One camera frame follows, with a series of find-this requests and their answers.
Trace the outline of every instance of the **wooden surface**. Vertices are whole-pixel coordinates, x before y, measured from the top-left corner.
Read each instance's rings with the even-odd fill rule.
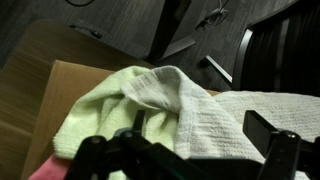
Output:
[[[32,24],[0,71],[0,180],[20,179],[55,59],[111,70],[153,67],[55,21]]]
[[[56,61],[21,176],[27,179],[53,153],[52,138],[72,105],[113,72]],[[218,92],[208,91],[211,95]]]
[[[206,89],[227,90],[227,85],[212,68],[197,66],[210,55],[232,74],[234,59],[246,25],[294,0],[230,0],[225,9],[229,16],[211,31],[195,31],[194,22],[219,7],[218,0],[193,0],[186,19],[181,22],[175,39],[193,33],[196,44],[156,66],[179,67],[193,81]],[[80,25],[102,33],[101,42],[134,57],[146,57],[151,48],[164,0],[96,0],[86,7],[73,7],[64,0],[0,1],[0,64],[25,28],[37,19],[49,18],[65,25]],[[86,30],[79,30],[90,36]]]

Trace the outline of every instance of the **white towel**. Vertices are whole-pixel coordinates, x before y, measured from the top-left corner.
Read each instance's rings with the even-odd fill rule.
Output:
[[[180,115],[175,151],[183,158],[264,158],[242,132],[246,110],[256,110],[275,127],[313,141],[320,135],[320,99],[311,96],[226,92],[211,97],[175,67],[154,69],[122,87],[138,104]],[[297,173],[296,179],[307,179]]]

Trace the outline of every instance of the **cardboard box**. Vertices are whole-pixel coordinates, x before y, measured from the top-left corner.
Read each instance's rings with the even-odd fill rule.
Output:
[[[53,153],[52,138],[73,104],[112,73],[62,61],[54,63],[21,179],[28,179]]]

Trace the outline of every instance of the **towel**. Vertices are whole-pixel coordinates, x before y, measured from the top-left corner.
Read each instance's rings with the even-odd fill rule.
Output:
[[[226,92],[211,97],[175,67],[154,69],[121,90],[141,106],[179,114],[175,151],[182,158],[243,157],[263,163],[242,132],[246,110],[256,110],[275,127],[297,132],[306,140],[320,135],[320,99],[312,96]],[[296,179],[308,178],[298,172]]]
[[[174,150],[178,115],[165,109],[143,107],[127,98],[120,89],[126,82],[149,71],[136,66],[120,70],[81,97],[53,139],[57,157],[73,159],[86,137],[102,135],[108,140],[116,130],[132,127],[140,109],[146,110],[145,138]],[[125,176],[112,173],[110,179],[125,179]]]

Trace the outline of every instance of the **dark floor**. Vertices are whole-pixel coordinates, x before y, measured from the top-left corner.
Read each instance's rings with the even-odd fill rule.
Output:
[[[181,23],[176,39],[192,33],[197,44],[175,54],[157,66],[174,65],[192,80],[207,89],[228,90],[213,69],[201,69],[198,61],[210,55],[232,74],[237,48],[246,25],[293,0],[230,0],[225,9],[229,16],[211,31],[194,31],[189,18],[201,20],[216,9],[218,0],[193,1],[186,20]],[[25,28],[37,19],[55,19],[66,25],[81,25],[103,34],[102,42],[130,55],[148,55],[159,20],[163,0],[95,0],[86,7],[73,7],[64,0],[1,0],[0,1],[0,67]]]

